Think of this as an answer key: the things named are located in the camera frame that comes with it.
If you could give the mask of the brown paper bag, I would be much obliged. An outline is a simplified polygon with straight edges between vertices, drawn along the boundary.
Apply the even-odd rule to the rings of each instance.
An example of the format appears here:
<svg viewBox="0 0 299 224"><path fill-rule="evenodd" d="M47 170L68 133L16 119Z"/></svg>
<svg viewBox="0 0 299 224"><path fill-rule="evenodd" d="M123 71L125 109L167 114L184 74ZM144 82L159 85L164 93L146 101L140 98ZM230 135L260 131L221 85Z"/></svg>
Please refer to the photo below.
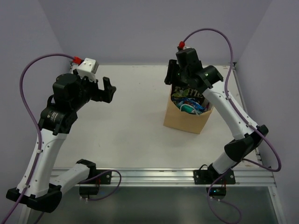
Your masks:
<svg viewBox="0 0 299 224"><path fill-rule="evenodd" d="M196 111L196 114L182 112L172 102L170 91L163 125L189 133L200 134L212 113L213 105L206 99L194 100L206 109L203 112Z"/></svg>

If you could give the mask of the blue snack packet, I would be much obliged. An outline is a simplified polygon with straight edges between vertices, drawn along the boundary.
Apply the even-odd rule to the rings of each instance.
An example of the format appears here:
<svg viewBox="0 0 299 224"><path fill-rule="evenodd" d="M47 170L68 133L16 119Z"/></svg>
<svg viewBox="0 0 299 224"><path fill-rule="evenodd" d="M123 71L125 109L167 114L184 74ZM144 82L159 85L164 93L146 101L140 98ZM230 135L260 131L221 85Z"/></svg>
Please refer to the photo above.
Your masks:
<svg viewBox="0 0 299 224"><path fill-rule="evenodd" d="M203 112L206 108L192 98L185 98L184 103L192 106L195 110Z"/></svg>

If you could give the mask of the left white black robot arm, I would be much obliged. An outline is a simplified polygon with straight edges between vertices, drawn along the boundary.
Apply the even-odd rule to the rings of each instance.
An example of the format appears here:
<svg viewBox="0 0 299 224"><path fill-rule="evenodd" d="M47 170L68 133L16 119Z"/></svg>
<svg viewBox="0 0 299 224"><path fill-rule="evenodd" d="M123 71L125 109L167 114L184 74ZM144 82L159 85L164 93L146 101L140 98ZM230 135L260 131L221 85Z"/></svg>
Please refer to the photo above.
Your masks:
<svg viewBox="0 0 299 224"><path fill-rule="evenodd" d="M51 178L58 152L77 120L77 112L89 101L110 103L116 92L110 79L103 78L104 89L88 77L62 74L53 84L53 95L38 122L39 135L34 153L23 179L7 191L7 199L22 203L36 211L51 213L63 194L80 182L92 183L97 178L96 164L81 159L62 175Z"/></svg>

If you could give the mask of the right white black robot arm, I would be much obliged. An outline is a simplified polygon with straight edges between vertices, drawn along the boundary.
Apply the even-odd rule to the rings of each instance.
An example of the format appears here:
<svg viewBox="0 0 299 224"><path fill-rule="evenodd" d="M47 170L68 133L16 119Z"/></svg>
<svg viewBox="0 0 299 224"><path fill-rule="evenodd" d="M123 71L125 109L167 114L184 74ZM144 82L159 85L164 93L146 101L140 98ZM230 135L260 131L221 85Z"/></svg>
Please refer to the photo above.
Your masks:
<svg viewBox="0 0 299 224"><path fill-rule="evenodd" d="M262 138L253 131L253 126L266 136L269 132L266 125L259 126L253 119L248 118L246 124L240 116L247 117L234 97L225 93L223 76L214 66L203 67L193 48L180 49L176 59L170 60L164 82L178 87L190 87L203 95L211 103L228 125L233 140L224 146L224 152L210 164L207 170L199 173L200 177L219 183L225 177L225 172L256 149Z"/></svg>

